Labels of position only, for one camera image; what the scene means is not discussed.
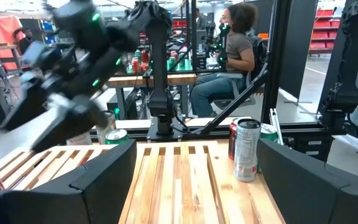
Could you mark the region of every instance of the workbench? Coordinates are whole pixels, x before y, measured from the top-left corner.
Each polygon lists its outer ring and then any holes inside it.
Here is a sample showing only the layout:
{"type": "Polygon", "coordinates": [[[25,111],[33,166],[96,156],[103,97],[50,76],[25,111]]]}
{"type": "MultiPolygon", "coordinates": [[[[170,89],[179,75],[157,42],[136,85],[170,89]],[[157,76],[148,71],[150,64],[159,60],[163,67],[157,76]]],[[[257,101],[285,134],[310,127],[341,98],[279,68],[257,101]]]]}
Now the workbench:
{"type": "MultiPolygon", "coordinates": [[[[16,149],[0,160],[5,188],[30,190],[114,150],[57,146],[32,156],[16,149]]],[[[227,140],[138,143],[135,172],[119,223],[284,223],[261,174],[233,176],[227,140]]]]}
{"type": "MultiPolygon", "coordinates": [[[[181,100],[181,108],[182,113],[185,116],[188,116],[188,85],[193,84],[197,79],[196,74],[175,74],[168,75],[168,85],[180,85],[180,100],[181,100]]],[[[125,117],[125,96],[124,96],[124,88],[126,87],[146,87],[147,82],[149,87],[153,88],[153,77],[149,79],[144,79],[142,76],[128,76],[128,77],[112,77],[106,83],[109,88],[116,89],[117,95],[117,103],[120,112],[120,117],[125,117]]]]}

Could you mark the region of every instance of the curly hair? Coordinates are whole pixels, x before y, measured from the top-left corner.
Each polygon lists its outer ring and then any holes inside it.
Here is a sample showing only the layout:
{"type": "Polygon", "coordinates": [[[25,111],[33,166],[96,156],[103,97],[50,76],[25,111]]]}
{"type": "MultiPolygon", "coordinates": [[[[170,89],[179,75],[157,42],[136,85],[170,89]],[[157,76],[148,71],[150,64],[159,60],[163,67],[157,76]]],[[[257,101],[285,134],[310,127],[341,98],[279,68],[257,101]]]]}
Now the curly hair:
{"type": "Polygon", "coordinates": [[[245,33],[251,30],[258,18],[258,9],[251,3],[240,2],[227,8],[230,12],[233,32],[245,33]]]}

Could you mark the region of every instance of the table leg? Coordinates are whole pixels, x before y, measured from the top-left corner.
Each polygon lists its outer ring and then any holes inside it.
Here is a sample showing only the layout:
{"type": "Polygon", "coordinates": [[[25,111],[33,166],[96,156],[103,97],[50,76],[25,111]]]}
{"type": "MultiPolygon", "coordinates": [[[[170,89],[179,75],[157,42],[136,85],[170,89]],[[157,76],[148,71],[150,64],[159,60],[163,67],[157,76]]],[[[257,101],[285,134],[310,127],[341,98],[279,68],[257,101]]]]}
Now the table leg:
{"type": "Polygon", "coordinates": [[[123,88],[116,88],[116,95],[117,95],[117,103],[119,108],[119,118],[121,120],[125,119],[125,96],[124,96],[124,89],[123,88]]]}
{"type": "Polygon", "coordinates": [[[186,117],[189,117],[189,95],[188,95],[188,85],[181,86],[180,92],[180,100],[181,100],[181,113],[184,114],[186,117]]]}

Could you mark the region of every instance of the floor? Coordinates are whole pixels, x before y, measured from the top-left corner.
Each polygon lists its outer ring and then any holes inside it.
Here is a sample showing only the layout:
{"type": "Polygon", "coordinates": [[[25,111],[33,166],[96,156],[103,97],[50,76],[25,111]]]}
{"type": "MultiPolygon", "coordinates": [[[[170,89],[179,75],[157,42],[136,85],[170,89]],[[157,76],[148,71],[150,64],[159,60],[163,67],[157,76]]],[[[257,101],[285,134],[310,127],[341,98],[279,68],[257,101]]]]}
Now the floor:
{"type": "MultiPolygon", "coordinates": [[[[285,93],[285,91],[280,90],[277,100],[277,113],[280,123],[316,121],[315,116],[323,89],[328,62],[329,57],[325,56],[310,57],[308,59],[298,106],[293,103],[296,99],[288,93],[285,93]]],[[[17,79],[13,78],[11,80],[16,94],[19,95],[17,88],[19,83],[17,79]]],[[[105,107],[105,102],[107,102],[113,94],[114,90],[110,89],[107,93],[98,98],[99,104],[105,107]]],[[[233,112],[232,116],[247,115],[259,119],[263,95],[257,95],[254,96],[254,98],[254,105],[240,107],[233,112]]],[[[216,106],[213,105],[213,107],[217,112],[220,112],[216,106]]],[[[36,136],[44,130],[47,122],[54,117],[55,113],[56,111],[51,110],[10,133],[2,133],[0,131],[0,159],[17,147],[30,146],[36,136]]],[[[351,136],[336,136],[336,140],[331,146],[328,164],[358,175],[357,151],[358,139],[352,138],[351,136]]]]}

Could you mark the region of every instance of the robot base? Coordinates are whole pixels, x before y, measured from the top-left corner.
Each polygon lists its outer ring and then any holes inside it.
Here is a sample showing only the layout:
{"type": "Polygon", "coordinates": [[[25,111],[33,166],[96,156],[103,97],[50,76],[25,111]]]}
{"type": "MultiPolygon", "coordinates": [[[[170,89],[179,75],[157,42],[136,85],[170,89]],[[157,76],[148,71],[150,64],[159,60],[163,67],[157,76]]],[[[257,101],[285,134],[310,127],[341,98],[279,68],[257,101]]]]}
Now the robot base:
{"type": "MultiPolygon", "coordinates": [[[[152,124],[150,125],[149,131],[147,132],[147,140],[148,141],[157,141],[157,142],[167,142],[167,141],[180,141],[183,137],[183,133],[180,131],[173,129],[171,134],[161,135],[157,134],[157,117],[152,118],[152,124]]],[[[182,125],[176,119],[172,120],[173,127],[182,130],[182,125]]]]}

